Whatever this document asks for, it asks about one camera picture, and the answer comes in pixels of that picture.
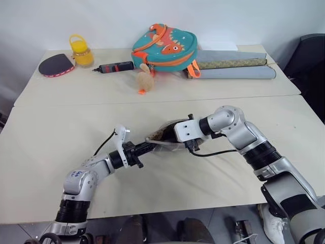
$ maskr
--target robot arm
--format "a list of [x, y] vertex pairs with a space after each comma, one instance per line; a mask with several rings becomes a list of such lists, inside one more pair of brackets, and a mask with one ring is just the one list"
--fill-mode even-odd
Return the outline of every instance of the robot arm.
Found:
[[313, 188], [256, 126], [246, 121], [241, 109], [222, 106], [208, 117], [178, 123], [174, 130], [177, 139], [184, 143], [209, 135], [213, 138], [215, 133], [226, 135], [258, 179], [266, 181], [261, 191], [270, 211], [275, 216], [289, 218], [296, 243], [325, 228], [325, 209], [317, 204]]
[[[198, 149], [196, 140], [213, 139], [225, 135], [229, 142], [254, 169], [259, 180], [265, 181], [261, 191], [270, 211], [278, 217], [290, 219], [291, 232], [296, 243], [315, 235], [325, 228], [325, 209], [317, 204], [313, 188], [297, 169], [267, 141], [241, 109], [222, 106], [214, 114], [202, 119], [179, 122], [174, 126], [177, 141]], [[87, 210], [96, 186], [120, 167], [137, 164], [143, 167], [138, 156], [152, 151], [155, 144], [124, 143], [128, 130], [118, 127], [114, 138], [116, 151], [93, 156], [80, 168], [71, 171], [64, 182], [64, 192], [55, 221], [48, 232], [61, 238], [79, 237], [85, 232]]]

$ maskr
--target yellow jar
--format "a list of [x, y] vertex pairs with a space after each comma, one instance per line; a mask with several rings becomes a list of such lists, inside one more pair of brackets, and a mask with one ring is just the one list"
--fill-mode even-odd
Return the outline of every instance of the yellow jar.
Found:
[[93, 55], [88, 48], [85, 39], [82, 36], [74, 34], [69, 38], [70, 46], [73, 50], [73, 57], [76, 63], [83, 67], [88, 68], [93, 65]]

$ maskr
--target screwdriver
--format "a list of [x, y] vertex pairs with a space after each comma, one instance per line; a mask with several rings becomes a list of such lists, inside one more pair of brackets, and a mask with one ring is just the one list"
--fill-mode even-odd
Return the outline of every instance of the screwdriver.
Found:
[[100, 65], [97, 69], [94, 69], [93, 71], [98, 71], [105, 74], [105, 73], [112, 73], [112, 72], [119, 72], [125, 70], [133, 70], [133, 69], [134, 69], [133, 62], [127, 61], [121, 63], [108, 64], [108, 65]]

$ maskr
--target ping pong paddle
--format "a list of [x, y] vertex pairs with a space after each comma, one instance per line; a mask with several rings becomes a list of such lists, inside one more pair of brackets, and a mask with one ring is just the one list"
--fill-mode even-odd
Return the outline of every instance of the ping pong paddle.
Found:
[[73, 70], [75, 66], [68, 57], [61, 53], [41, 62], [39, 72], [46, 77], [57, 77]]

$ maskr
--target table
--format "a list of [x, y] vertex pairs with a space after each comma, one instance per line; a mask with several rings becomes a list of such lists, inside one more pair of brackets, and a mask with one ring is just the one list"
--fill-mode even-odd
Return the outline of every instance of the table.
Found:
[[[269, 141], [325, 194], [322, 122], [299, 96], [163, 103], [15, 107], [0, 134], [0, 223], [53, 220], [66, 174], [89, 158], [117, 123], [142, 142], [164, 122], [206, 116], [222, 105], [243, 109]], [[231, 148], [209, 140], [199, 153]], [[112, 145], [105, 151], [113, 150]], [[186, 151], [152, 152], [145, 165], [119, 169], [98, 186], [88, 218], [265, 202], [262, 183], [236, 152], [197, 158]]]
[[[266, 52], [261, 45], [238, 46], [240, 51]], [[267, 55], [275, 79], [191, 80], [182, 72], [157, 73], [155, 89], [139, 95], [136, 83], [138, 71], [101, 74], [91, 71], [102, 64], [131, 60], [130, 49], [95, 49], [92, 68], [77, 68], [63, 76], [47, 78], [35, 70], [25, 90], [15, 102], [16, 107], [76, 104], [148, 103], [222, 98], [286, 96], [300, 94], [274, 60]], [[47, 51], [44, 59], [70, 50]]]

